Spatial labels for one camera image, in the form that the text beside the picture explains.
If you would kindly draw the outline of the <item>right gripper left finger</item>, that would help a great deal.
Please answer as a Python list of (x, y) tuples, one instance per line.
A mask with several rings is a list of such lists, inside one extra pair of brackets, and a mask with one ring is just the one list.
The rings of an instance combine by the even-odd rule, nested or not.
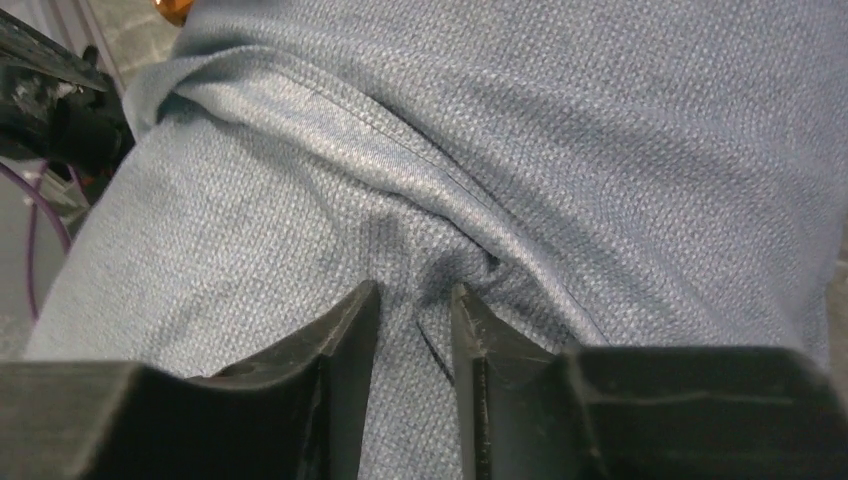
[(208, 377), (136, 362), (5, 362), (5, 479), (354, 479), (380, 315), (366, 281)]

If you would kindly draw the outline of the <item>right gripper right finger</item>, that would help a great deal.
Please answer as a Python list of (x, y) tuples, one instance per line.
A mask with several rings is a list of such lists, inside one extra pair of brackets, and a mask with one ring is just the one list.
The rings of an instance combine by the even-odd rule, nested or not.
[(553, 354), (466, 285), (451, 300), (467, 479), (843, 479), (828, 377), (772, 347)]

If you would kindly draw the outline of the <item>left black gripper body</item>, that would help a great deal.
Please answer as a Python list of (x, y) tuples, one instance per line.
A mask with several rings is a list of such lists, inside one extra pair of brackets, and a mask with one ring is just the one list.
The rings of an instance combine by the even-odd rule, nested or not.
[(1, 156), (111, 175), (135, 145), (100, 50), (76, 53), (1, 11)]

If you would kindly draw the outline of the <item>blue grey pillow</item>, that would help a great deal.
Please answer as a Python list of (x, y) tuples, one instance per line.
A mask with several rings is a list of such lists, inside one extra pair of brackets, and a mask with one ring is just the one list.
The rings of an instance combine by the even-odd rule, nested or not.
[(829, 363), (843, 1), (198, 1), (29, 360), (221, 370), (381, 285), (359, 475), (461, 475), (449, 291), (549, 350)]

